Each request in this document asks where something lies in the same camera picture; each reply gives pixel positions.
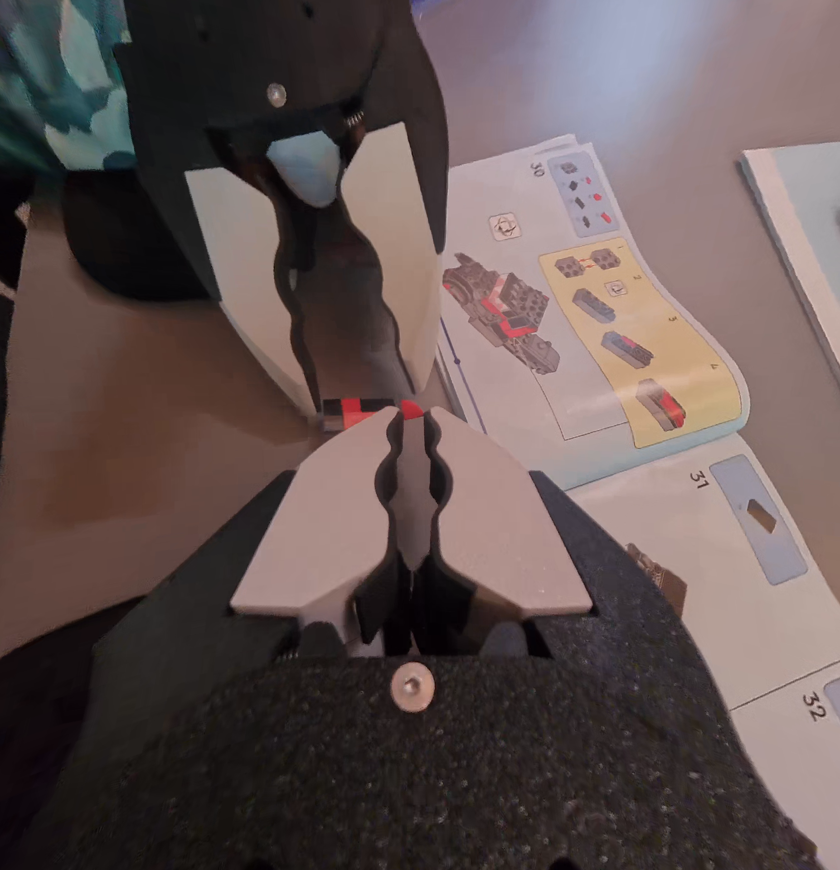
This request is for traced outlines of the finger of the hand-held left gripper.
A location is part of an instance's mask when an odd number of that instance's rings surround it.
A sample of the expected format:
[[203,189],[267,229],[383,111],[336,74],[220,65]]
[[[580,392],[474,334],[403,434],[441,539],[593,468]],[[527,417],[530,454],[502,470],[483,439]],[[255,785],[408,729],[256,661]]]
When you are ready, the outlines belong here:
[[276,386],[306,417],[320,411],[316,363],[298,297],[295,219],[310,207],[266,153],[190,169],[186,186],[219,308]]
[[429,227],[404,123],[365,134],[339,181],[349,222],[370,245],[382,274],[382,302],[414,393],[436,360],[441,256]]

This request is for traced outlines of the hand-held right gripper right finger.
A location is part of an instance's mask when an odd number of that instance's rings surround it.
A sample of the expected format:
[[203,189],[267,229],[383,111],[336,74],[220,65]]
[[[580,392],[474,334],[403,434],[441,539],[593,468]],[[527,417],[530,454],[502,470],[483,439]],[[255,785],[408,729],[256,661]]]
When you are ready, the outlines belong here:
[[477,654],[498,625],[589,614],[593,601],[529,471],[440,407],[423,426],[436,509],[414,575],[420,652]]

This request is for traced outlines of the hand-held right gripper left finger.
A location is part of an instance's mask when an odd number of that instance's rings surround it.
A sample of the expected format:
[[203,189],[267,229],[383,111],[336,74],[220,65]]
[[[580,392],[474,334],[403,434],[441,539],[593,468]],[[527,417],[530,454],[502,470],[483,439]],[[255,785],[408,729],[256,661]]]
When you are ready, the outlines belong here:
[[346,644],[407,653],[410,573],[398,550],[391,501],[404,417],[388,406],[305,459],[237,585],[230,607],[332,625]]

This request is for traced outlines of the red and black brick assembly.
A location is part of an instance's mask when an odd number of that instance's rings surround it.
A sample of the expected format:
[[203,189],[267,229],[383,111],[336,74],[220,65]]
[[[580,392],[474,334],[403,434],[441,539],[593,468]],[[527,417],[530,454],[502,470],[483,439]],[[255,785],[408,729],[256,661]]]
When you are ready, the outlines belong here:
[[392,398],[324,399],[321,404],[320,426],[326,434],[337,434],[389,407],[397,407]]

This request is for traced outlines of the person's left forearm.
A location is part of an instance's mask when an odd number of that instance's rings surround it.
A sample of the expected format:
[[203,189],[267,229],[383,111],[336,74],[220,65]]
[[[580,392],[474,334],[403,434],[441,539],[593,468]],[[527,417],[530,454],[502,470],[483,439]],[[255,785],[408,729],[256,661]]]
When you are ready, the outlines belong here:
[[0,164],[132,169],[121,1],[0,1]]

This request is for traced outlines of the grey-brown desk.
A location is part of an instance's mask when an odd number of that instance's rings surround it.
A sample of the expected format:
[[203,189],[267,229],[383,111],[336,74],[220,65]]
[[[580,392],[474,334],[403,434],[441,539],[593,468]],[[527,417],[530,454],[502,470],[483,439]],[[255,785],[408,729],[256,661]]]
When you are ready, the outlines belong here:
[[[649,266],[752,397],[743,437],[840,603],[840,391],[737,161],[840,139],[840,2],[443,2],[464,164],[593,143]],[[146,593],[308,433],[221,314],[110,299],[36,203],[9,353],[0,656]]]

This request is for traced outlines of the dark cloth bundle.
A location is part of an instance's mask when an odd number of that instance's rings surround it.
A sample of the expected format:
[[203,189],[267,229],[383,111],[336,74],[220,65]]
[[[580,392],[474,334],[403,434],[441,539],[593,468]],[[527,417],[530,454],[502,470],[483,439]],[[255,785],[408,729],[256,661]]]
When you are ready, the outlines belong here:
[[138,302],[211,301],[134,169],[71,171],[61,204],[70,251],[104,290]]

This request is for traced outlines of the open building instruction booklet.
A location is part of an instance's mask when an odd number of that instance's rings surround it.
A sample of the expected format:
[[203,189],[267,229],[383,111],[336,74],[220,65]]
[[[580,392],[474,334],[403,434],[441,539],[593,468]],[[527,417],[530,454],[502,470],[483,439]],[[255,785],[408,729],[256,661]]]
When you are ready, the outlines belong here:
[[840,604],[739,431],[731,356],[650,269],[591,144],[450,169],[438,364],[675,602],[758,775],[840,868]]

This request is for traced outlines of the closed pale instruction booklet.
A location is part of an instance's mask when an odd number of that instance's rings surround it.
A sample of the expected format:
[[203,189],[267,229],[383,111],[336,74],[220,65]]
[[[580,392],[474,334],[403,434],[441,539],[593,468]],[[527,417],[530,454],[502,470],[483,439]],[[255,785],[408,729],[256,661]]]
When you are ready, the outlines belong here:
[[840,389],[840,141],[746,150],[740,167]]

